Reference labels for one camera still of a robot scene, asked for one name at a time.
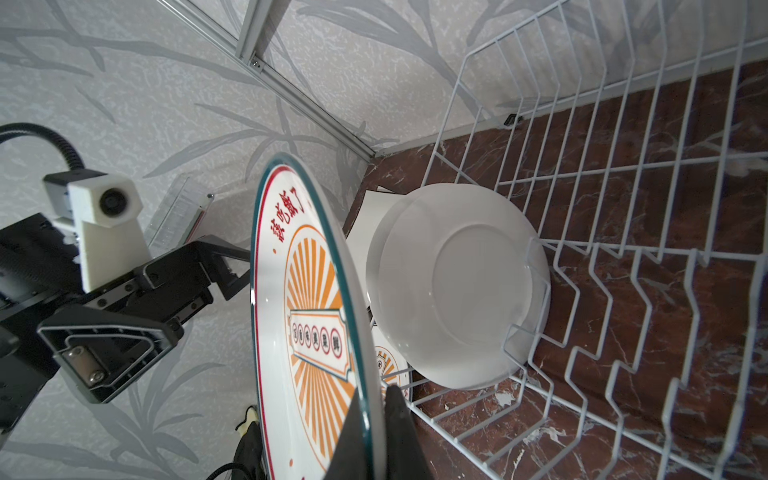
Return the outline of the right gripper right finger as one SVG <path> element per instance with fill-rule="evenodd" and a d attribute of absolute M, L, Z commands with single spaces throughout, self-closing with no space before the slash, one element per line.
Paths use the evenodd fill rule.
<path fill-rule="evenodd" d="M 401 389 L 389 385 L 385 392 L 384 419 L 387 450 L 387 479 L 433 479 L 417 437 L 411 410 Z"/>

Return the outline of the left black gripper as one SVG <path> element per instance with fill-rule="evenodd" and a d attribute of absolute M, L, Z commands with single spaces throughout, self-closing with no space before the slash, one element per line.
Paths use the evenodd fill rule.
<path fill-rule="evenodd" d="M 86 293 L 77 249 L 42 214 L 1 231 L 1 429 L 12 431 L 57 372 L 111 402 L 173 350 L 184 324 L 250 284 L 249 250 L 205 235 Z"/>

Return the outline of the square white plate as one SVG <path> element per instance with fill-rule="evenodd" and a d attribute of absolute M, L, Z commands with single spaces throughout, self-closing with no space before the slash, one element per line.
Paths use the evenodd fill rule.
<path fill-rule="evenodd" d="M 365 192 L 362 206 L 346 239 L 364 293 L 367 292 L 368 253 L 378 226 L 392 209 L 395 209 L 394 217 L 397 217 L 412 201 L 413 198 L 409 195 L 378 191 Z"/>

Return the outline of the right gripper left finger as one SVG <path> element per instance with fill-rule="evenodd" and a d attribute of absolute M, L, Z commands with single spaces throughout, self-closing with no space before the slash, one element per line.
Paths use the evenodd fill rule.
<path fill-rule="evenodd" d="M 323 477 L 324 480 L 372 479 L 371 460 L 366 452 L 364 440 L 366 427 L 356 394 L 350 403 L 336 450 Z"/>

